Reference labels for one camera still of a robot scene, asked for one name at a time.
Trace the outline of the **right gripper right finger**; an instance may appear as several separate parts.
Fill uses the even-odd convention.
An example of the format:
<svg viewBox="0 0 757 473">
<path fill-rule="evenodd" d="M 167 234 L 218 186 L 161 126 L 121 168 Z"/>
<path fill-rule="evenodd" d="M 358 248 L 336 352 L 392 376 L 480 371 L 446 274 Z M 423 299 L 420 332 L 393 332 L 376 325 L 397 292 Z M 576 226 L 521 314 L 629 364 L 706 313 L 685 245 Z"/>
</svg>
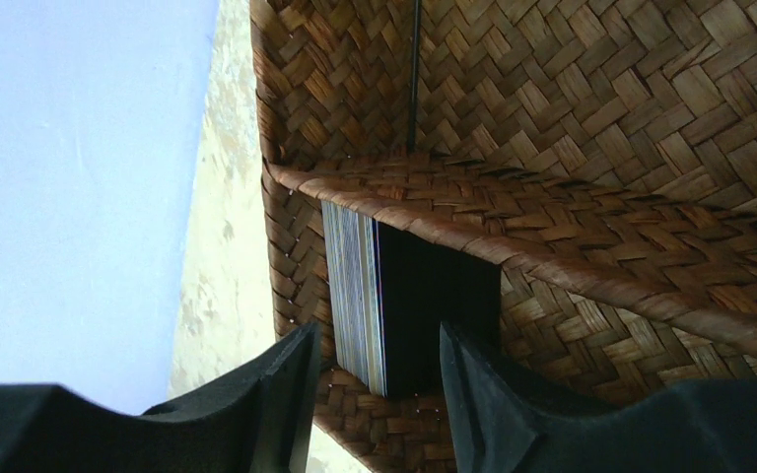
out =
<svg viewBox="0 0 757 473">
<path fill-rule="evenodd" d="M 685 380 L 619 408 L 448 323 L 440 356 L 461 472 L 757 472 L 757 378 Z"/>
</svg>

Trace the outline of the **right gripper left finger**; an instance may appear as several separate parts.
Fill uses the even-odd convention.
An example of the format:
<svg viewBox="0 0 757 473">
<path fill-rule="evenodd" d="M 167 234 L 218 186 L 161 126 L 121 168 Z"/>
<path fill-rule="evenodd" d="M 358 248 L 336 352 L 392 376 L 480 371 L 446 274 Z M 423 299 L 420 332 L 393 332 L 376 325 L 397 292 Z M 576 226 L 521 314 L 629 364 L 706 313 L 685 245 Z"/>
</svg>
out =
<svg viewBox="0 0 757 473">
<path fill-rule="evenodd" d="M 130 416 L 58 384 L 0 384 L 0 472 L 302 472 L 320 330 Z"/>
</svg>

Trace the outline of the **brown woven divided basket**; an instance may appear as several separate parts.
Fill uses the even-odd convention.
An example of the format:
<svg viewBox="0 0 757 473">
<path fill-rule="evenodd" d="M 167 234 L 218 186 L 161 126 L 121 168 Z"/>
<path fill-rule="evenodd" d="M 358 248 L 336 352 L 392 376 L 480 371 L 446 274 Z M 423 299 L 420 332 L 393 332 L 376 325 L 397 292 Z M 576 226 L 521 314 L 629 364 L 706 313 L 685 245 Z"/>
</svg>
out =
<svg viewBox="0 0 757 473">
<path fill-rule="evenodd" d="M 631 403 L 757 377 L 757 1 L 254 1 L 279 336 L 377 472 L 456 468 L 438 394 L 335 359 L 323 202 L 492 263 L 502 349 Z"/>
</svg>

